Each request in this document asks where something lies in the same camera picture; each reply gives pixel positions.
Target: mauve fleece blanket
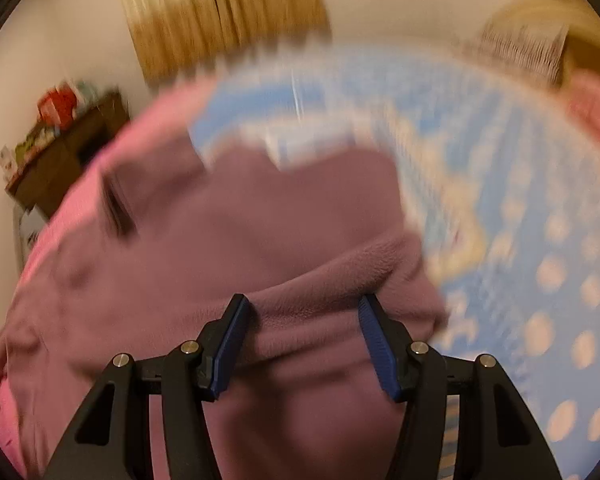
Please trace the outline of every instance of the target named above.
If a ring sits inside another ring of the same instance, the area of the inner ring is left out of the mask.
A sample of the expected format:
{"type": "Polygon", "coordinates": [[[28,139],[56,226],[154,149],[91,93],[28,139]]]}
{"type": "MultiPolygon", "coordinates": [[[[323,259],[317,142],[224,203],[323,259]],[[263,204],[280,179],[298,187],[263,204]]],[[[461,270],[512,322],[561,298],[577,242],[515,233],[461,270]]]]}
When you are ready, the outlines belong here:
{"type": "MultiPolygon", "coordinates": [[[[280,171],[234,147],[205,169],[186,134],[106,174],[93,219],[14,297],[0,333],[30,478],[111,357],[165,354],[234,292],[256,309],[240,364],[205,406],[226,480],[375,479],[402,409],[380,390],[356,302],[375,291],[414,338],[445,322],[390,158],[353,148],[280,171]]],[[[152,405],[157,480],[168,478],[152,405]]]]}

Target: white polka dot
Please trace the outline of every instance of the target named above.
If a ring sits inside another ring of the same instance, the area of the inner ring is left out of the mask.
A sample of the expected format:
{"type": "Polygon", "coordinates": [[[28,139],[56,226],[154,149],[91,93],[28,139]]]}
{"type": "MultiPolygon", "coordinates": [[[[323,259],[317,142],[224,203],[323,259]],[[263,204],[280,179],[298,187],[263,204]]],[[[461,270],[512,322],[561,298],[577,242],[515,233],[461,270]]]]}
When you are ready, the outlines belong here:
{"type": "Polygon", "coordinates": [[[595,274],[590,275],[580,286],[582,301],[590,308],[600,304],[600,278],[595,274]]]}
{"type": "Polygon", "coordinates": [[[591,442],[600,440],[600,408],[598,408],[591,420],[589,421],[589,431],[587,431],[587,438],[591,442]]]}
{"type": "Polygon", "coordinates": [[[456,178],[448,183],[450,196],[461,196],[467,204],[473,205],[480,197],[480,183],[469,178],[456,178]]]}
{"type": "Polygon", "coordinates": [[[526,211],[526,204],[519,198],[508,197],[500,208],[502,217],[512,224],[519,224],[526,211]]]}
{"type": "Polygon", "coordinates": [[[536,312],[525,325],[525,347],[530,356],[544,354],[554,342],[554,324],[544,312],[536,312]]]}
{"type": "Polygon", "coordinates": [[[582,241],[581,250],[584,259],[592,262],[600,255],[600,240],[593,235],[587,235],[582,241]]]}
{"type": "Polygon", "coordinates": [[[571,346],[571,360],[573,365],[582,370],[596,358],[596,337],[591,330],[582,332],[571,346]]]}
{"type": "Polygon", "coordinates": [[[561,213],[554,213],[544,224],[544,236],[554,244],[561,244],[569,236],[571,226],[561,213]]]}
{"type": "Polygon", "coordinates": [[[546,434],[552,442],[560,442],[568,436],[573,429],[578,415],[578,407],[574,400],[565,400],[560,403],[549,417],[546,434]]]}
{"type": "Polygon", "coordinates": [[[536,280],[545,292],[555,292],[564,283],[567,271],[564,262],[557,256],[546,256],[538,266],[536,280]]]}

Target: polka dot fabric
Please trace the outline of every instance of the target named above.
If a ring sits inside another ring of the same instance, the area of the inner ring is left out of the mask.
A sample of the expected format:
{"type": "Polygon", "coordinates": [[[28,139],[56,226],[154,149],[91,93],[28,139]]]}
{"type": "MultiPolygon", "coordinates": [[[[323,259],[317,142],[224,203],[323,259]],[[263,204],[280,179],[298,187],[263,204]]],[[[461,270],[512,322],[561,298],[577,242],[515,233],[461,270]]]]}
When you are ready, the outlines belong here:
{"type": "MultiPolygon", "coordinates": [[[[563,477],[583,479],[600,459],[600,149],[519,90],[420,50],[279,57],[222,83],[190,134],[204,150],[250,121],[302,122],[349,108],[391,110],[408,122],[416,143],[396,138],[395,155],[401,187],[418,190],[417,204],[405,207],[418,209],[427,255],[462,226],[462,212],[443,203],[460,191],[486,238],[484,259],[442,282],[451,320],[434,345],[463,358],[494,354],[563,477]],[[427,165],[410,165],[416,144],[422,160],[442,168],[438,192],[427,191],[427,165]]],[[[307,142],[270,146],[280,160],[307,142]]],[[[454,452],[447,439],[445,449],[454,452]]],[[[443,460],[442,478],[452,463],[443,460]]]]}

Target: clutter on shelf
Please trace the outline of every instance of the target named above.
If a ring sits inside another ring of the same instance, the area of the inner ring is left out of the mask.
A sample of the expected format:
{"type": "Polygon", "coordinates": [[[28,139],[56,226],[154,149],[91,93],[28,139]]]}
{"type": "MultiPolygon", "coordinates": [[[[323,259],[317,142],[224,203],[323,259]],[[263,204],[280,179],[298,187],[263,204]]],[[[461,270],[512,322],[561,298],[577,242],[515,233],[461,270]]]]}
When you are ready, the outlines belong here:
{"type": "Polygon", "coordinates": [[[13,183],[22,170],[36,158],[61,132],[91,108],[99,99],[97,88],[83,80],[62,82],[38,101],[38,121],[25,140],[13,150],[0,150],[0,166],[4,179],[13,183]]]}
{"type": "Polygon", "coordinates": [[[45,227],[48,219],[40,208],[34,206],[31,211],[24,211],[19,206],[14,206],[14,239],[16,240],[16,262],[18,270],[22,272],[27,259],[38,241],[40,231],[45,227]]]}

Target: red object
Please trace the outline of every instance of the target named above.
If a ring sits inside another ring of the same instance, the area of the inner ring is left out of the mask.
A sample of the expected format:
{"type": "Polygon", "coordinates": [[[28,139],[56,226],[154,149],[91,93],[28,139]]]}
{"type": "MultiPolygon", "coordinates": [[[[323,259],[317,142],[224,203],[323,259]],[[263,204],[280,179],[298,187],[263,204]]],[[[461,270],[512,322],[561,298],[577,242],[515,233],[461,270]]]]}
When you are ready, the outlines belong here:
{"type": "Polygon", "coordinates": [[[567,112],[600,143],[600,75],[577,70],[567,89],[567,112]]]}
{"type": "Polygon", "coordinates": [[[47,126],[59,126],[61,130],[65,130],[74,122],[73,111],[77,104],[78,98],[74,91],[64,84],[50,90],[38,101],[38,111],[47,126]]]}

